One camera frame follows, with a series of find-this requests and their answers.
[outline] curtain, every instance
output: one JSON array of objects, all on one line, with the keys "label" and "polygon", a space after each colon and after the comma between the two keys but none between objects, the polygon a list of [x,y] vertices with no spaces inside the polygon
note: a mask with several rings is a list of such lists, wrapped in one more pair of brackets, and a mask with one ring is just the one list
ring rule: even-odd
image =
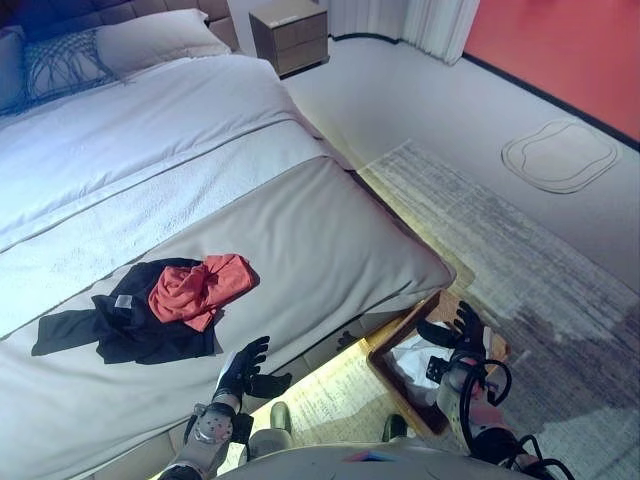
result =
[{"label": "curtain", "polygon": [[455,63],[464,49],[480,0],[319,0],[334,37],[376,34]]}]

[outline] red cloth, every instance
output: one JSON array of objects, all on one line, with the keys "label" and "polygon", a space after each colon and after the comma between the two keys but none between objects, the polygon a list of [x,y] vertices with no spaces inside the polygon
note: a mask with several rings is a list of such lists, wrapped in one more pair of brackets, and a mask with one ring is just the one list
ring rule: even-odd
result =
[{"label": "red cloth", "polygon": [[149,307],[162,322],[182,321],[199,332],[219,307],[253,288],[240,255],[209,255],[197,267],[165,267],[149,294]]}]

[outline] bed frame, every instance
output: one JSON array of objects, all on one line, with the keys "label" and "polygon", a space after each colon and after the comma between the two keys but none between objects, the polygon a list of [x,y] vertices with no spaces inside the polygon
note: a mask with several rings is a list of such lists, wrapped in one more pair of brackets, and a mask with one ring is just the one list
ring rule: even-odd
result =
[{"label": "bed frame", "polygon": [[198,8],[231,50],[238,37],[226,0],[0,0],[0,27],[21,25],[29,40],[126,22],[152,13]]}]

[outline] black jacket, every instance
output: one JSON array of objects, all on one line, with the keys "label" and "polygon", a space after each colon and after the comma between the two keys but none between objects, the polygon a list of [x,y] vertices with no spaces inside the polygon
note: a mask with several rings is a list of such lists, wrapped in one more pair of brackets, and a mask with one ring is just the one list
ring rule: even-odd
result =
[{"label": "black jacket", "polygon": [[165,267],[195,267],[200,263],[169,258],[134,265],[111,295],[91,297],[95,310],[68,310],[42,317],[31,355],[95,341],[105,363],[155,364],[212,354],[213,322],[202,333],[182,322],[161,323],[148,304],[149,293]]}]

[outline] white pillow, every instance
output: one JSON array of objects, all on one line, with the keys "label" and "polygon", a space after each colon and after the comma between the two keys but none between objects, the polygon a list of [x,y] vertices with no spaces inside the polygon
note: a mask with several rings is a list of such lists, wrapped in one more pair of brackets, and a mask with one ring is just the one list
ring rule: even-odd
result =
[{"label": "white pillow", "polygon": [[98,28],[98,55],[119,76],[181,57],[231,53],[195,8],[145,15]]},{"label": "white pillow", "polygon": [[20,27],[0,30],[0,114],[24,101],[24,33]]}]

